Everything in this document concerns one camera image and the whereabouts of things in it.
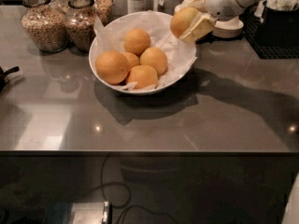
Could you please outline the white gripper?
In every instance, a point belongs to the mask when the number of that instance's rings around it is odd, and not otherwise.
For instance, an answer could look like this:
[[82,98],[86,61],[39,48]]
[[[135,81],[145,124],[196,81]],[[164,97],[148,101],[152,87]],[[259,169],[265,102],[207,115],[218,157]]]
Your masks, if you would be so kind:
[[194,7],[201,12],[187,18],[187,28],[179,37],[185,43],[193,43],[212,32],[217,19],[229,21],[245,10],[238,0],[192,0],[188,7]]

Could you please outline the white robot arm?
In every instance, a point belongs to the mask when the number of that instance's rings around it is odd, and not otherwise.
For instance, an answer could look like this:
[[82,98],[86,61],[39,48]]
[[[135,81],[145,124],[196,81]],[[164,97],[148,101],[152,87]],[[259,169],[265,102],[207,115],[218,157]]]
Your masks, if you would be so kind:
[[[216,21],[229,21],[241,15],[245,9],[255,2],[262,0],[190,0],[183,2],[181,9],[185,7],[193,7],[199,11],[198,19],[192,21],[192,25],[188,27],[182,37],[187,37],[195,29],[197,20],[210,19],[210,23],[216,26]],[[282,224],[299,224],[299,175],[295,176],[292,185],[291,194],[288,198]]]

